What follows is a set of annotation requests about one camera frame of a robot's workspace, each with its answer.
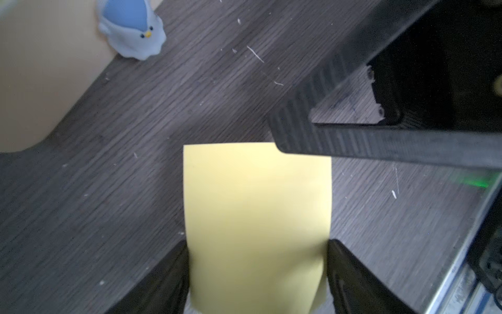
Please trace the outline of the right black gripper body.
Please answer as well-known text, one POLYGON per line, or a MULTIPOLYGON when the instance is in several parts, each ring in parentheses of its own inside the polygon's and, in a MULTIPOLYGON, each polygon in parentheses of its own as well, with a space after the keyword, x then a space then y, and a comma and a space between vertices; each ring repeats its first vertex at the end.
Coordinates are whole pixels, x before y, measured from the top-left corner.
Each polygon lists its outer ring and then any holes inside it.
POLYGON ((501 131, 501 6, 441 1, 370 62, 381 126, 501 131))

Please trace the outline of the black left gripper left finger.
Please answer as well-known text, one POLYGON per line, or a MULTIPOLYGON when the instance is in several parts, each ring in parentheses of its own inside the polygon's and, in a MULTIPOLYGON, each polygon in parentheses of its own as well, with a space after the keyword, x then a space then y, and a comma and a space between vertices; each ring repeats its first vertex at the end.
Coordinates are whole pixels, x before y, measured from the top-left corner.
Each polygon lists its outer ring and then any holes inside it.
POLYGON ((189 287, 188 246, 182 240, 107 313, 183 313, 189 287))

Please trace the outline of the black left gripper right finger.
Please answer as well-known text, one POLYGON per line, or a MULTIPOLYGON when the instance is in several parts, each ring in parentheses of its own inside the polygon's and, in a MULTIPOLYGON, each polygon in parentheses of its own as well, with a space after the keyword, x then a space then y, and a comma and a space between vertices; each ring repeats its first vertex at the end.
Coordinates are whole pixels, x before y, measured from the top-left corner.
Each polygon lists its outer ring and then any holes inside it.
POLYGON ((327 278, 336 313, 414 313, 338 239, 327 248, 327 278))

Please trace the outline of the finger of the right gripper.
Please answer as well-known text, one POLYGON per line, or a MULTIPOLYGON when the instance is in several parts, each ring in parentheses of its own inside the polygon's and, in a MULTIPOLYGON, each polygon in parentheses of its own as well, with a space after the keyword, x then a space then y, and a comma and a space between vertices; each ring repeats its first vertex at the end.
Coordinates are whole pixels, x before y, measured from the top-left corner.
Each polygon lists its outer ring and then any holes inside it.
POLYGON ((357 73, 375 76, 370 62, 441 1, 380 1, 269 117, 279 150, 442 166, 501 169, 501 131, 403 129, 375 124, 314 123, 313 108, 357 73))

